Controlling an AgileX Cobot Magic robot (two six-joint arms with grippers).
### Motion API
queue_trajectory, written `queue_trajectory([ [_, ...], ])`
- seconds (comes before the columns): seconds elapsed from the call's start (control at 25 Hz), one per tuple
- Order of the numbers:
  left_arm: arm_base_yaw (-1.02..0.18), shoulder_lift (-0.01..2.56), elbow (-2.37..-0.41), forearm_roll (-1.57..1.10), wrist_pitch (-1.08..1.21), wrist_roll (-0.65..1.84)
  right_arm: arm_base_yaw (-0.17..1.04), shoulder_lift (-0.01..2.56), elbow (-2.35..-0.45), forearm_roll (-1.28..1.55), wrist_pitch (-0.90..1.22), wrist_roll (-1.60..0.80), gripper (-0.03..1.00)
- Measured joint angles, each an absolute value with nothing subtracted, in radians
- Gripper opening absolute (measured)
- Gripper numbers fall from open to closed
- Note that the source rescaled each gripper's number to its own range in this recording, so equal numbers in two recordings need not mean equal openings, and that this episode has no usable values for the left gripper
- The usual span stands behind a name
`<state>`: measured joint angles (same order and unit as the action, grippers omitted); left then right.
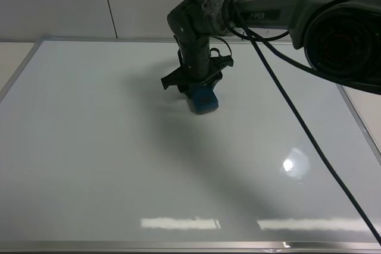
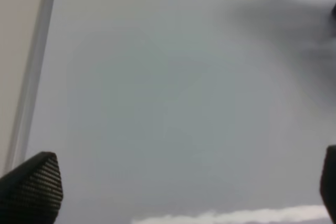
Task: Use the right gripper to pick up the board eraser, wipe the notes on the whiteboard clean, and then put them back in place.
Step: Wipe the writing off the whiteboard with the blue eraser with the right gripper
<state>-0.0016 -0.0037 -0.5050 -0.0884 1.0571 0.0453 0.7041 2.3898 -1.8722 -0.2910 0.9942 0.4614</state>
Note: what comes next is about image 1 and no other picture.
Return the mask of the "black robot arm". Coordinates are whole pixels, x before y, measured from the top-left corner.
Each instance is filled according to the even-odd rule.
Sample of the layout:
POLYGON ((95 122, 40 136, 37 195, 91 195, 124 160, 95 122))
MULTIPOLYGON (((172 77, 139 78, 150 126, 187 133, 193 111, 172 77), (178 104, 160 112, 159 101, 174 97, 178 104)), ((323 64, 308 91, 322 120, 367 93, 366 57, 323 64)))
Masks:
POLYGON ((162 78, 190 96, 214 86, 231 57, 211 55, 210 39, 237 36, 271 46, 281 31, 303 49, 305 71, 353 89, 380 93, 380 0, 183 0, 167 17, 178 44, 179 67, 162 78))

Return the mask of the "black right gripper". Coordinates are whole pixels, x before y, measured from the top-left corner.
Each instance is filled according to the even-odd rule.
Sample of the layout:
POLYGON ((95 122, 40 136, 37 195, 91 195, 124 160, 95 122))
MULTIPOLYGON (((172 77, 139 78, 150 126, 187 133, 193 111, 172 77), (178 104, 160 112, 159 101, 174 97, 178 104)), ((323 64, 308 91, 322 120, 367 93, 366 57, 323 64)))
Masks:
POLYGON ((193 88, 206 86, 214 89, 222 80, 222 70, 232 67, 232 54, 223 56, 220 50, 210 47, 210 37, 200 36, 194 41, 185 42, 174 37, 179 50, 180 67, 161 79, 163 88, 177 86, 178 91, 189 100, 193 98, 193 88))

